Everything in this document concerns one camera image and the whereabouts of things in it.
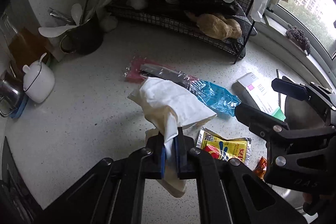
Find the red sauce packet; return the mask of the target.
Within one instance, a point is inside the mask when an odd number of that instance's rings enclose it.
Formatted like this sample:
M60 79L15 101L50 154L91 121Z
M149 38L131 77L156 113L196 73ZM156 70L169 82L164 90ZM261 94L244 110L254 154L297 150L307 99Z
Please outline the red sauce packet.
M257 177L263 180L266 174L266 167L267 167L267 160L265 157L262 156L253 172Z

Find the yellow yeast packet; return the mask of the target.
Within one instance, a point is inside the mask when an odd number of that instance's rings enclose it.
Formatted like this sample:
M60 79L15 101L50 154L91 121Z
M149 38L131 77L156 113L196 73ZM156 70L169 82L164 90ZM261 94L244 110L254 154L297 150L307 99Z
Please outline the yellow yeast packet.
M202 127L197 139L197 148L208 152L214 159L228 161L236 158L248 164L251 155L251 138L225 139Z

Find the blue pink plastic wrapper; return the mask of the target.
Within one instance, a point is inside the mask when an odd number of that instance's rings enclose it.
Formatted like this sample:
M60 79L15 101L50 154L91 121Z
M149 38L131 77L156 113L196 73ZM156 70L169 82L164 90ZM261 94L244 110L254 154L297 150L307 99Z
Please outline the blue pink plastic wrapper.
M141 83L148 77L172 81L193 93L221 118L227 115L233 117L236 106L241 104L238 96L231 94L226 88L139 56L132 58L124 77L132 83Z

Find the stainless steel sink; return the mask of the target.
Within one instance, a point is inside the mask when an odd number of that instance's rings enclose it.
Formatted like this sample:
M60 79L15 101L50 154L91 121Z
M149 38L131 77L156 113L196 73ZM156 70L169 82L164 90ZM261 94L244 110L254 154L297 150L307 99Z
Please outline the stainless steel sink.
M278 103L280 109L286 116L285 121L289 125L290 129L316 129L323 127L325 124L321 117L306 101L299 101L286 96L285 94L278 93ZM285 201L290 203L291 206L293 206L299 213L301 213L308 222L311 222L317 217L317 214L311 217L303 211L303 203L305 200L302 192L271 184L269 184L269 186Z

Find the white green medicine box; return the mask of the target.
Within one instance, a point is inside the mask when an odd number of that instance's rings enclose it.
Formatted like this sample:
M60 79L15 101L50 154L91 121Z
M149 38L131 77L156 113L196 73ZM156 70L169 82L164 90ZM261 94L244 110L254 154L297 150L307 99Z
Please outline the white green medicine box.
M241 102L252 106L281 121L286 116L278 104L278 95L252 72L245 74L232 84L232 90Z

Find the dried purple flower bunch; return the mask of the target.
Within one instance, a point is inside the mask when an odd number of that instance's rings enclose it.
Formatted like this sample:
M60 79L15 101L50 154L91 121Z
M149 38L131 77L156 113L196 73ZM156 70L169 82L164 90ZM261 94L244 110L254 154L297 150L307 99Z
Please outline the dried purple flower bunch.
M286 37L292 42L295 42L307 56L311 54L310 41L302 29L288 24L288 29L285 34Z

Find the ginger root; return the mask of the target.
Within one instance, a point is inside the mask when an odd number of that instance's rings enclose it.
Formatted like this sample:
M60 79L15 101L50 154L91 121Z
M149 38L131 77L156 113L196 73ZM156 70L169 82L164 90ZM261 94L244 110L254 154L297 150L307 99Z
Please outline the ginger root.
M226 19L222 14L202 14L195 20L201 32L211 38L224 40L242 36L240 24L234 19Z

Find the garlic bulb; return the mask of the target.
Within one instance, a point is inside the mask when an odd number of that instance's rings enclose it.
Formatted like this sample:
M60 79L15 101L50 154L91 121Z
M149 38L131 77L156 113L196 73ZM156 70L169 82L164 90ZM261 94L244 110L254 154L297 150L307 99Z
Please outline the garlic bulb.
M100 26L105 33L109 33L117 28L118 20L114 16L106 16L101 20Z

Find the dark utensil mug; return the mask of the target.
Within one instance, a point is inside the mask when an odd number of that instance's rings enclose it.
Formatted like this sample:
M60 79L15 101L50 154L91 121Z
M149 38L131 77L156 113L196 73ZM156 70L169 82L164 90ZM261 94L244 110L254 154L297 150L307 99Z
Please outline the dark utensil mug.
M59 48L65 54L88 55L102 45L104 35L99 18L94 13L84 24L66 31L59 43Z

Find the white sugar pot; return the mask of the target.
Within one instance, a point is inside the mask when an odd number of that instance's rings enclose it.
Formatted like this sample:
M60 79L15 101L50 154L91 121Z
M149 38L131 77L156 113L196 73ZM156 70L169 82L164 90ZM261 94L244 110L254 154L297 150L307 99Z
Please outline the white sugar pot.
M45 65L43 58L47 53L43 53L40 59L23 65L23 90L27 96L35 103L42 103L50 95L55 85L53 71Z

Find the black gas stove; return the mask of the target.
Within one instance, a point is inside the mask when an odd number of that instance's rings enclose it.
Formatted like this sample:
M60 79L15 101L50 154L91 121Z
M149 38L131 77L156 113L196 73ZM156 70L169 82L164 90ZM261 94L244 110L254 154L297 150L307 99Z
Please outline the black gas stove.
M5 138L1 154L1 223L33 223L41 212L41 206L19 173Z

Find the small steel teapot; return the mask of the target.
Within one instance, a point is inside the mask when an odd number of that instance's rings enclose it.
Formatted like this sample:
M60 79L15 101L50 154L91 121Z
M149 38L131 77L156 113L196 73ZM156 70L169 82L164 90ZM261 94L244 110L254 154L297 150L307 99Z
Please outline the small steel teapot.
M1 74L1 102L5 101L9 107L8 112L1 110L2 118L18 119L28 102L28 96L23 91L23 83L12 76L8 71Z

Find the glass oil carafe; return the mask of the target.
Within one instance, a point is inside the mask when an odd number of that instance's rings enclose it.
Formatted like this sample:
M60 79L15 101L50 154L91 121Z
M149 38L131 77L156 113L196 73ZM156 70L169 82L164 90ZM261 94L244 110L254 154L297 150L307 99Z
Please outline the glass oil carafe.
M22 80L23 66L34 61L42 59L45 64L50 63L50 43L39 34L39 23L30 8L21 3L9 3L1 20L5 41L13 57L10 67L15 77Z

